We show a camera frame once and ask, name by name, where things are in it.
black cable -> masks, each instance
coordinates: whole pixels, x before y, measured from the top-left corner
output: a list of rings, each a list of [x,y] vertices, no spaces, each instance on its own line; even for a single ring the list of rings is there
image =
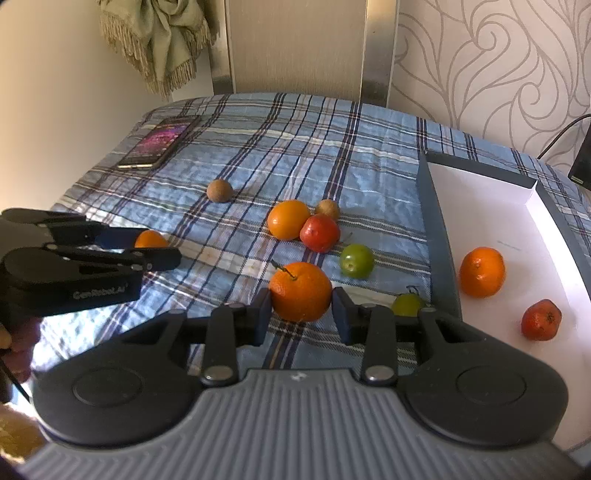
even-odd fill
[[[1,358],[0,358],[0,369],[2,369],[2,371],[4,373],[6,373],[6,376],[10,379],[12,384],[18,389],[18,391],[21,393],[21,395],[23,397],[25,397],[25,400],[27,402],[31,403],[31,399],[29,398],[29,394],[25,391],[25,389],[22,387],[22,385],[18,382],[17,378],[12,374],[10,369],[6,366],[6,364],[4,363],[4,360],[2,360]]]
[[[541,158],[544,156],[544,154],[551,149],[554,144],[558,141],[558,139],[560,137],[562,137],[564,135],[564,133],[573,125],[578,124],[581,120],[585,120],[586,118],[589,118],[591,116],[591,113],[586,113],[585,115],[581,115],[578,118],[575,118],[571,123],[569,123],[566,127],[564,127],[560,133],[558,135],[556,135],[556,137],[554,137],[554,139],[552,140],[552,142],[550,142],[550,144],[542,150],[542,153],[540,155],[538,155],[538,160],[541,160]]]

finger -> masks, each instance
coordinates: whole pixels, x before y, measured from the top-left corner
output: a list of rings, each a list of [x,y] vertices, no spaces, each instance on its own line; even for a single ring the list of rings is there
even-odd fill
[[[26,372],[33,361],[33,349],[8,353],[2,357],[2,360],[13,374]]]
[[[8,330],[4,328],[4,325],[0,323],[0,350],[6,350],[10,348],[12,343],[12,336],[8,333]]]
[[[41,339],[41,323],[38,319],[29,319],[20,324],[12,333],[11,349],[13,352],[29,350]]]

green lime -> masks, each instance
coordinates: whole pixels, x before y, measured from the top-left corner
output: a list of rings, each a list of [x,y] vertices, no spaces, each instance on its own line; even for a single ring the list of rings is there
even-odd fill
[[[395,315],[403,317],[416,317],[418,311],[427,303],[418,295],[416,287],[408,287],[408,293],[401,293],[390,307]]]
[[[340,270],[353,278],[366,278],[374,269],[374,254],[365,245],[347,245],[340,255]]]

fruit stem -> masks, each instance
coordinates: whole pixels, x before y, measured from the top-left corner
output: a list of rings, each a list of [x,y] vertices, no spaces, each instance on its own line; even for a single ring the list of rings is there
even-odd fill
[[[292,280],[296,280],[289,270],[287,270],[283,265],[277,263],[275,260],[271,260],[271,265],[273,265],[277,270],[283,270],[292,278]]]

mandarin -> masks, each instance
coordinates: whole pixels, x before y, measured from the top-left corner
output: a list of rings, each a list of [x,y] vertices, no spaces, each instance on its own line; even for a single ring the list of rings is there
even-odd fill
[[[475,248],[464,257],[458,276],[460,286],[467,295],[490,297],[501,289],[505,281],[503,256],[494,248]]]
[[[167,247],[168,242],[155,230],[144,230],[135,239],[134,248]]]
[[[279,240],[295,240],[310,216],[308,206],[299,200],[286,200],[275,205],[267,217],[267,227]]]
[[[332,284],[316,265],[295,262],[278,270],[269,282],[271,303],[287,322],[313,322],[330,305]]]

